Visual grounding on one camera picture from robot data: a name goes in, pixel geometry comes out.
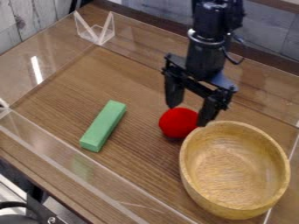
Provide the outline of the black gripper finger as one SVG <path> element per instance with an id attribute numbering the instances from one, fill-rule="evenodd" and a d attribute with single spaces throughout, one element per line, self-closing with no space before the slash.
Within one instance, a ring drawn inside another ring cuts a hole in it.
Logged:
<path id="1" fill-rule="evenodd" d="M 172 109 L 182 102 L 184 85 L 178 78 L 169 75 L 164 77 L 164 93 L 165 104 Z"/>
<path id="2" fill-rule="evenodd" d="M 217 101 L 209 96 L 204 99 L 202 106 L 197 118 L 197 126 L 204 127 L 209 121 L 212 121 L 218 113 Z"/>

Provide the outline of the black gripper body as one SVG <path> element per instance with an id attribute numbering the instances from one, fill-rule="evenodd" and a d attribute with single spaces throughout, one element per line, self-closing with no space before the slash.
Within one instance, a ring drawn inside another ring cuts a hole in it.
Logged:
<path id="1" fill-rule="evenodd" d="M 186 56 L 166 53 L 164 56 L 162 76 L 181 80 L 188 89 L 202 99 L 212 96 L 217 101 L 217 110 L 225 110 L 237 87 L 222 74 L 224 62 L 229 60 L 225 44 L 226 36 L 220 40 L 201 37 L 193 29 L 186 32 L 189 45 Z"/>

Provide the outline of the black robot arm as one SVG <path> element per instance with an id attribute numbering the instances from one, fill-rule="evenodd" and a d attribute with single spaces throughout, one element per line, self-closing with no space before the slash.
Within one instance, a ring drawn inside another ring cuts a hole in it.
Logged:
<path id="1" fill-rule="evenodd" d="M 164 56 L 165 104 L 172 109 L 181 102 L 184 92 L 192 91 L 202 98 L 196 125 L 202 127 L 214 120 L 218 112 L 229 107 L 237 86 L 225 77 L 224 64 L 240 62 L 228 55 L 233 31 L 241 27 L 243 0 L 190 0 L 192 27 L 184 57 L 166 53 Z"/>

